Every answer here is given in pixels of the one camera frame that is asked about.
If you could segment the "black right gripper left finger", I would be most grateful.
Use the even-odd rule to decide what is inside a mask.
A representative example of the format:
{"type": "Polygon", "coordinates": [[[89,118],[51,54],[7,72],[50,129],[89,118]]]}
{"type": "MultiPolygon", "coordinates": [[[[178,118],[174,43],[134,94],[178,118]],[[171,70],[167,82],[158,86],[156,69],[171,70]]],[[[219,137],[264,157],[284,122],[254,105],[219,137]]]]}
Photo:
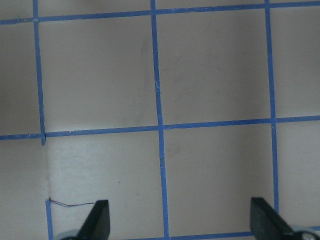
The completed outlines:
{"type": "Polygon", "coordinates": [[[98,200],[77,233],[77,240],[108,240],[111,232],[109,201],[98,200]]]}

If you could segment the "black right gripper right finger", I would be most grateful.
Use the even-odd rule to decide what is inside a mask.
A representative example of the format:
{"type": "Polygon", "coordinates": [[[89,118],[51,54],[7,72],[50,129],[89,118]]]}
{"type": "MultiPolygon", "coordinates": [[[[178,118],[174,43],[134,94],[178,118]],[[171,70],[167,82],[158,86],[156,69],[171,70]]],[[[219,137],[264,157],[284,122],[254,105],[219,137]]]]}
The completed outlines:
{"type": "Polygon", "coordinates": [[[295,232],[262,197],[250,200],[250,230],[256,240],[298,240],[295,232]]]}

